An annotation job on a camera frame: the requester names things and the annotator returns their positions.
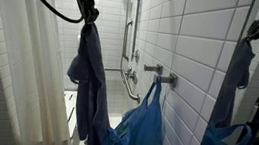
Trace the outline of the blue terry towel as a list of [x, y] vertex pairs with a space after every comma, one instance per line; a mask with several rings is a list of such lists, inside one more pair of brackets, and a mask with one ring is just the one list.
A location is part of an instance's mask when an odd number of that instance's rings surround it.
[[71, 61], [67, 75], [78, 84], [76, 118], [80, 141], [102, 145], [109, 128], [106, 75], [100, 37], [96, 24], [86, 24], [80, 31], [78, 54]]

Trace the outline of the white shower curtain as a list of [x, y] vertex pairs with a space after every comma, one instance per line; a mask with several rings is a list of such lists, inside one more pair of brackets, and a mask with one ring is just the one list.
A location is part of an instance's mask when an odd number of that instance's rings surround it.
[[57, 17], [40, 0], [0, 0], [17, 145], [71, 145]]

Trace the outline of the chrome shower valve knob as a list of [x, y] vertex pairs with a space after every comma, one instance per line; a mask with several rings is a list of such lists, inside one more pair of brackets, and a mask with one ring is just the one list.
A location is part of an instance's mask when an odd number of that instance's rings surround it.
[[137, 75], [136, 72], [132, 70], [132, 68], [128, 68], [127, 72], [125, 72], [125, 75], [127, 79], [132, 79], [132, 82], [137, 84]]

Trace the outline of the horizontal steel grab bar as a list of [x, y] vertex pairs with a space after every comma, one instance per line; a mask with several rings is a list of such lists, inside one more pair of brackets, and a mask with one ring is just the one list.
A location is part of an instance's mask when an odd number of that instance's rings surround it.
[[131, 86], [129, 84], [129, 79], [126, 78], [125, 72], [127, 72], [127, 70], [121, 70], [121, 77], [122, 77], [122, 81], [123, 84], [126, 86], [126, 90], [128, 92], [128, 96], [130, 99], [135, 100], [137, 103], [140, 103], [141, 99], [140, 99], [140, 95], [136, 95], [133, 93]]

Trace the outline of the blue plastic bag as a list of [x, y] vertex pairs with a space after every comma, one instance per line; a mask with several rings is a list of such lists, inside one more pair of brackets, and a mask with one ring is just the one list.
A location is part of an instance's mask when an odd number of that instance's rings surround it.
[[155, 78], [142, 103], [124, 114], [114, 129], [109, 128], [102, 145], [162, 145], [162, 79]]

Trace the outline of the vertical shower slide rail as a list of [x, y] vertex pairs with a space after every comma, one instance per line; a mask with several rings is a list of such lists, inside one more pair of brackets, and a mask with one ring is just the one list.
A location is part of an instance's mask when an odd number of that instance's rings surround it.
[[140, 4], [141, 4], [141, 0], [137, 0], [136, 11], [135, 11], [135, 19], [134, 19], [134, 27], [133, 27], [134, 34], [133, 34], [132, 50], [131, 50], [131, 57], [130, 57], [131, 62], [133, 61], [134, 53], [135, 53], [135, 50], [136, 50], [135, 42], [136, 42], [137, 27], [138, 27], [138, 20], [139, 20], [138, 12], [140, 12]]

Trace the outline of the steel left wall hook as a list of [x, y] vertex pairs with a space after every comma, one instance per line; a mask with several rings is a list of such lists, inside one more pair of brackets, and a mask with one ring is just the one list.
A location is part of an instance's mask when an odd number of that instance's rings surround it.
[[157, 64], [156, 66], [144, 66], [145, 71], [152, 71], [158, 74], [163, 73], [163, 66], [161, 64]]

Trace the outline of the steel wall hook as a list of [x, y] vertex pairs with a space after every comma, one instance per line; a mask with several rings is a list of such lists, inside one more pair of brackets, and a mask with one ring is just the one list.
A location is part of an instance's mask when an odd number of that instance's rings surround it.
[[156, 66], [144, 66], [145, 71], [152, 71], [158, 74], [163, 73], [163, 66], [161, 64], [157, 64]]
[[174, 73], [171, 73], [169, 76], [160, 76], [160, 75], [155, 75], [154, 76], [154, 81], [161, 82], [161, 83], [167, 83], [169, 84], [170, 87], [176, 88], [176, 83], [178, 83], [178, 77]]

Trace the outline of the steel right wall hook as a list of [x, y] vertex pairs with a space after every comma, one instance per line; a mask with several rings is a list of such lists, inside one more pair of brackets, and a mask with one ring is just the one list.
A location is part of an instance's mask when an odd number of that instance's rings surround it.
[[171, 73], [169, 76], [160, 76], [160, 75], [155, 75], [154, 76], [154, 81], [161, 82], [161, 83], [167, 83], [169, 84], [170, 87], [176, 88], [176, 83], [178, 83], [178, 77], [174, 73]]

